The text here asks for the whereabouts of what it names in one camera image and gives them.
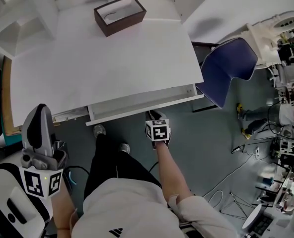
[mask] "wire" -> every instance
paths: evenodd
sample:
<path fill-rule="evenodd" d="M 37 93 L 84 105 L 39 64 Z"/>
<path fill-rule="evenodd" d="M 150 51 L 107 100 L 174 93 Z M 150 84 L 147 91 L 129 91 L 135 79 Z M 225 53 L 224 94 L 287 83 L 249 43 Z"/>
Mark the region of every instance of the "wire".
<path fill-rule="evenodd" d="M 70 182 L 72 182 L 73 185 L 77 185 L 77 182 L 75 182 L 72 177 L 71 177 L 71 171 L 69 171 L 69 179 L 70 179 Z"/>
<path fill-rule="evenodd" d="M 211 201 L 211 199 L 215 196 L 215 194 L 217 194 L 218 192 L 221 192 L 221 199 L 220 199 L 220 201 L 213 207 L 213 208 L 216 208 L 220 203 L 221 203 L 221 201 L 222 201 L 222 199 L 223 199 L 223 191 L 222 190 L 217 190 L 214 194 L 213 194 L 213 196 L 212 197 L 210 197 L 210 199 L 208 200 L 208 203 L 210 203 L 210 201 Z"/>
<path fill-rule="evenodd" d="M 156 162 L 155 164 L 153 164 L 153 166 L 151 167 L 151 169 L 149 169 L 149 173 L 153 170 L 153 168 L 158 164 L 159 162 Z"/>
<path fill-rule="evenodd" d="M 220 181 L 213 189 L 211 189 L 207 194 L 205 194 L 204 196 L 202 197 L 206 197 L 207 195 L 209 195 L 213 190 L 216 189 L 216 187 L 218 187 L 222 182 L 224 182 L 230 175 L 234 174 L 236 171 L 238 171 L 240 168 L 242 168 L 247 162 L 249 159 L 252 158 L 252 155 L 250 157 L 247 158 L 247 160 L 241 165 L 239 166 L 237 169 L 235 169 L 233 172 L 231 172 L 230 174 L 228 174 L 225 178 L 223 178 L 222 181 Z"/>
<path fill-rule="evenodd" d="M 84 167 L 81 166 L 68 166 L 64 169 L 64 171 L 69 169 L 83 169 L 89 175 L 89 171 L 87 171 Z"/>
<path fill-rule="evenodd" d="M 261 161 L 261 160 L 265 160 L 267 157 L 268 157 L 268 156 L 266 156 L 266 157 L 264 157 L 264 158 L 262 158 L 262 159 L 260 159 L 260 158 L 254 158 L 254 159 L 255 159 L 256 161 L 257 161 L 257 160 L 260 160 L 260 161 Z"/>
<path fill-rule="evenodd" d="M 237 152 L 236 151 L 236 149 L 238 149 L 238 148 L 240 148 L 241 149 L 241 147 L 242 146 L 246 146 L 246 145 L 256 145 L 256 144 L 263 144 L 263 143 L 267 143 L 267 142 L 273 142 L 274 140 L 272 139 L 272 140 L 267 140 L 267 141 L 264 141 L 264 142 L 257 142 L 257 143 L 251 143 L 251 144 L 243 144 L 243 145 L 239 145 L 239 146 L 237 146 L 237 147 L 235 147 L 232 151 L 231 151 L 231 154 L 233 154 L 233 153 L 235 153 L 235 152 Z"/>
<path fill-rule="evenodd" d="M 269 126 L 269 128 L 270 128 L 270 131 L 271 131 L 273 134 L 275 134 L 275 135 L 277 135 L 277 136 L 281 136 L 281 137 L 285 137 L 285 138 L 288 138 L 288 139 L 294 140 L 293 137 L 287 137 L 287 136 L 281 135 L 280 133 L 275 133 L 275 132 L 273 132 L 273 130 L 272 130 L 272 128 L 271 128 L 270 119 L 269 119 L 270 109 L 271 109 L 272 106 L 274 106 L 274 105 L 276 105 L 276 104 L 278 104 L 278 103 L 280 103 L 280 102 L 281 102 L 281 101 L 275 102 L 273 105 L 271 105 L 271 106 L 268 108 L 268 110 L 267 110 L 268 126 Z"/>

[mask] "yellow shoe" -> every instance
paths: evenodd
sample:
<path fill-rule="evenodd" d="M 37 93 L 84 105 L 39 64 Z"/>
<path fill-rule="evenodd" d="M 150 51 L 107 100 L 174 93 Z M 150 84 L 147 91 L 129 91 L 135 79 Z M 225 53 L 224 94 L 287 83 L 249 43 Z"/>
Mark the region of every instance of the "yellow shoe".
<path fill-rule="evenodd" d="M 247 140 L 249 140 L 250 138 L 251 138 L 251 134 L 247 134 L 246 132 L 245 132 L 245 129 L 242 129 L 242 135 L 247 139 Z"/>
<path fill-rule="evenodd" d="M 241 103 L 236 104 L 237 119 L 242 119 L 243 105 Z"/>

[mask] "sneaker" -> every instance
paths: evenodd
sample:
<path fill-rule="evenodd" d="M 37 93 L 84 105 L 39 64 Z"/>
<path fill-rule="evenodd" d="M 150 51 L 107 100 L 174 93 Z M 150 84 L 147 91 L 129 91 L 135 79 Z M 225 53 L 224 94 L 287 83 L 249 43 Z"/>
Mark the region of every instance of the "sneaker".
<path fill-rule="evenodd" d="M 237 119 L 242 120 L 243 105 L 241 103 L 236 104 Z"/>
<path fill-rule="evenodd" d="M 126 152 L 129 154 L 131 148 L 129 147 L 129 144 L 121 143 L 118 147 L 119 152 Z"/>
<path fill-rule="evenodd" d="M 247 139 L 247 140 L 249 140 L 250 138 L 251 138 L 251 134 L 247 134 L 246 132 L 245 132 L 245 129 L 242 129 L 242 135 Z"/>
<path fill-rule="evenodd" d="M 94 137 L 95 137 L 95 138 L 97 138 L 97 136 L 98 136 L 99 134 L 104 134 L 104 135 L 106 135 L 106 130 L 105 130 L 104 126 L 101 125 L 101 124 L 95 125 L 95 126 L 94 126 L 94 129 L 93 129 L 93 132 L 94 132 Z"/>

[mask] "gray floor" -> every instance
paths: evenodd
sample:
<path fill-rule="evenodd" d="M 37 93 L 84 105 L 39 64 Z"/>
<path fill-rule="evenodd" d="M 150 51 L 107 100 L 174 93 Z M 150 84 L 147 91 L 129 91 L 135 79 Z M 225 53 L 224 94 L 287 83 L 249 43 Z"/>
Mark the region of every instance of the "gray floor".
<path fill-rule="evenodd" d="M 243 103 L 247 109 L 255 109 L 265 105 L 267 100 L 274 96 L 274 90 L 266 78 L 266 70 L 255 71 L 250 81 L 233 80 L 227 97 L 225 107 L 220 109 L 192 113 L 192 103 L 161 109 L 170 119 L 172 140 L 170 151 L 181 168 L 191 191 L 196 195 L 204 195 L 215 187 L 226 175 L 243 164 L 249 156 L 242 153 L 231 154 L 231 150 L 243 143 L 254 143 L 253 139 L 247 141 L 240 133 L 240 124 L 235 112 L 235 104 Z M 203 106 L 204 100 L 194 102 L 194 108 Z M 93 127 L 85 126 L 89 117 L 70 120 L 56 127 L 57 138 L 68 143 L 70 152 L 70 165 L 80 165 L 90 169 L 92 157 L 95 152 L 95 138 Z M 104 123 L 107 134 L 115 140 L 126 141 L 131 146 L 131 155 L 149 169 L 156 162 L 150 141 L 144 134 L 145 115 L 138 114 L 122 119 Z M 256 145 L 247 146 L 248 153 Z M 260 158 L 268 154 L 269 143 L 259 144 Z M 214 191 L 221 189 L 224 192 L 223 201 L 228 199 L 230 191 L 248 202 L 253 202 L 257 191 L 255 182 L 258 173 L 267 164 L 255 161 L 253 158 L 237 172 L 226 179 Z M 152 173 L 158 178 L 158 170 Z M 73 188 L 73 200 L 79 209 L 82 209 L 83 190 L 87 175 L 82 170 L 73 170 L 72 177 L 78 182 Z M 217 194 L 211 201 L 212 205 L 220 199 Z M 232 206 L 226 211 L 231 214 L 241 212 Z M 243 221 L 227 216 L 227 218 L 240 230 Z"/>

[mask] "equipment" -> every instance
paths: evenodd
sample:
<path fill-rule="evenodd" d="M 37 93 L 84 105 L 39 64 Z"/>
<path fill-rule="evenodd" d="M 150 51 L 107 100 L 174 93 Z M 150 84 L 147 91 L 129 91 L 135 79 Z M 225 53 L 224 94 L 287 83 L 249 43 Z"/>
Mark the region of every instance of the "equipment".
<path fill-rule="evenodd" d="M 24 149 L 0 163 L 0 235 L 39 238 L 60 190 L 66 143 L 56 140 L 49 108 L 40 104 L 22 127 Z"/>

